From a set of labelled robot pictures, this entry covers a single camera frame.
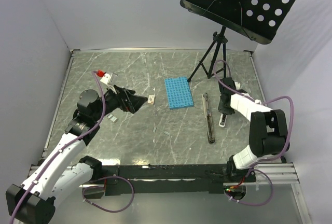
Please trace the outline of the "black beige stapler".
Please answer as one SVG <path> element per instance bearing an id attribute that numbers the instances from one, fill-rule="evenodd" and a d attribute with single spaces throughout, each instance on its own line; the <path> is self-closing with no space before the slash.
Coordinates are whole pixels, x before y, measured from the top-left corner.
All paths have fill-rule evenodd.
<path id="1" fill-rule="evenodd" d="M 213 130 L 213 119 L 212 119 L 209 97 L 207 92 L 203 93 L 202 95 L 202 103 L 203 103 L 204 115 L 206 118 L 206 124 L 207 124 L 207 136 L 208 136 L 207 140 L 209 144 L 213 144 L 215 142 L 215 135 Z"/>

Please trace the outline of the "grey staple strips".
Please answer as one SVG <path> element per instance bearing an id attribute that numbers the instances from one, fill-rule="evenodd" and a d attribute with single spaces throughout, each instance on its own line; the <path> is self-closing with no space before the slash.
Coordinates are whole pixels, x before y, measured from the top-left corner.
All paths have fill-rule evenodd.
<path id="1" fill-rule="evenodd" d="M 112 121 L 113 123 L 117 122 L 118 118 L 115 117 L 113 114 L 108 114 L 107 118 Z"/>

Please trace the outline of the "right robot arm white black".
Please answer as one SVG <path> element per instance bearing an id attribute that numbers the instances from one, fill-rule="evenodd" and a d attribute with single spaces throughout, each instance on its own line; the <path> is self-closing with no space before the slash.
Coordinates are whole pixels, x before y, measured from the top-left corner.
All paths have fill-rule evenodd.
<path id="1" fill-rule="evenodd" d="M 260 100 L 238 89 L 231 77 L 219 81 L 219 90 L 219 126 L 224 127 L 227 116 L 235 113 L 240 113 L 250 122 L 248 145 L 227 162 L 227 177 L 231 181 L 239 181 L 246 169 L 260 162 L 276 160 L 288 151 L 286 117 L 284 111 L 264 106 Z"/>

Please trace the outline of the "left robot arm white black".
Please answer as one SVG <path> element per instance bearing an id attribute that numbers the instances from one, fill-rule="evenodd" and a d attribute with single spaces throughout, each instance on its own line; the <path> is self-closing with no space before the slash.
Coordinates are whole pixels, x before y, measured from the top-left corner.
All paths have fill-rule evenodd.
<path id="1" fill-rule="evenodd" d="M 10 222 L 17 219 L 23 223 L 49 223 L 66 194 L 85 182 L 98 183 L 103 171 L 101 161 L 95 158 L 85 156 L 73 172 L 65 170 L 92 141 L 105 115 L 117 108 L 134 114 L 147 101 L 147 97 L 136 95 L 134 90 L 118 86 L 106 93 L 83 91 L 57 147 L 21 185 L 12 184 L 7 189 Z"/>

